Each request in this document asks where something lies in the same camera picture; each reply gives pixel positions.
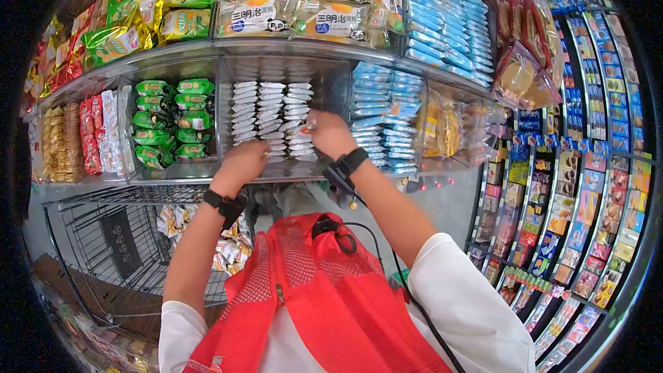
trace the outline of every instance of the red mesh vest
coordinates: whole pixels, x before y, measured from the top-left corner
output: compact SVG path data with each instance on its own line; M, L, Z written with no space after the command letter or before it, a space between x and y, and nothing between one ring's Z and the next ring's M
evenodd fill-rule
M313 239L326 218L341 225ZM451 372L412 323L402 289L386 283L377 258L342 223L311 213L256 234L246 266L225 283L228 306L184 373L257 371L279 305L327 372Z

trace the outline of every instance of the wire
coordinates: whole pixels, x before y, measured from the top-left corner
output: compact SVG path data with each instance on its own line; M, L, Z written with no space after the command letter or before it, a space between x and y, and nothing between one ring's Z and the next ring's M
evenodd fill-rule
M359 195L355 194L355 196L357 197L357 200L361 202L361 204L363 204L367 208L369 207L369 205L366 204L366 202L364 202L364 199L360 198ZM377 246L377 238L375 237L375 234L373 233L373 231L371 229L369 229L368 227L366 227L365 225L362 225L362 224L359 224L359 223L344 222L344 224L357 225L358 227L362 227L362 228L369 231L369 233L373 237L373 240L375 241L375 247L377 249L377 256L378 256L378 259L380 260L380 266L382 266L382 258L380 258L380 248ZM408 294L408 297L410 297L410 301L412 301L414 306L417 307L417 309L424 316L424 320L426 321L426 324L428 325L428 328L430 328L430 331L435 336L435 339L438 341L440 346L442 346L442 348L443 348L444 352L447 354L447 356L449 356L449 359L451 359L453 367L456 368L456 371L458 373L465 373L465 369L463 369L463 367L460 365L460 362L456 358L456 356L453 353L452 349L449 347L449 345L444 341L444 339L440 335L440 332L435 327L435 324L433 324L433 320L430 319L430 317L428 316L428 313L426 312L424 307L421 304L419 304L419 302L412 296L412 293L410 292L410 289L408 288L408 284L405 282L405 277L403 277L403 273L401 271L401 266L398 264L398 257L396 256L396 253L394 252L393 249L391 250L391 253L394 255L394 261L396 262L396 269L398 269L398 275L401 277L401 283L403 284L403 287L405 288L405 292Z

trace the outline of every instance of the sleeve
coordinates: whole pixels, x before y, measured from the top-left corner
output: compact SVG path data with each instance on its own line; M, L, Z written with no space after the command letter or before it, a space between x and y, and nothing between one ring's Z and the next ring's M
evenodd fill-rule
M163 303L159 334L159 371L181 373L207 331L207 325L200 314L187 304L176 301Z
M532 337L451 236L438 233L426 241L408 286L465 370L535 371ZM409 310L424 321L415 306ZM443 352L435 338L432 341Z

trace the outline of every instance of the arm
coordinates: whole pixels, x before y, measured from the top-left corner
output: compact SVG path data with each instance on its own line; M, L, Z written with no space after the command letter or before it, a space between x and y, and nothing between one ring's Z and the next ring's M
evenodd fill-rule
M358 147L345 121L337 115L311 111L308 120L313 119L317 123L313 144L334 161ZM412 268L419 250L436 232L426 214L369 161L361 163L351 180L391 248Z
M233 148L214 175L210 189L234 199L242 186L260 175L268 160L264 153L270 151L266 142L258 140ZM203 202L198 206L170 260L164 302L185 303L204 318L205 288L224 221L219 211L209 204Z

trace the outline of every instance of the metal wire rack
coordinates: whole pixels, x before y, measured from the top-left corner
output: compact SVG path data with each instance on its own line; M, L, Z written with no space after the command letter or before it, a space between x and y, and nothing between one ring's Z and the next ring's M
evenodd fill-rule
M164 204L201 202L206 189L206 185L129 186L42 204L64 275L79 304L98 324L126 328L127 319L156 317L153 323L158 327L174 250L170 239L156 229L156 218ZM206 307L228 301L227 277L212 270Z

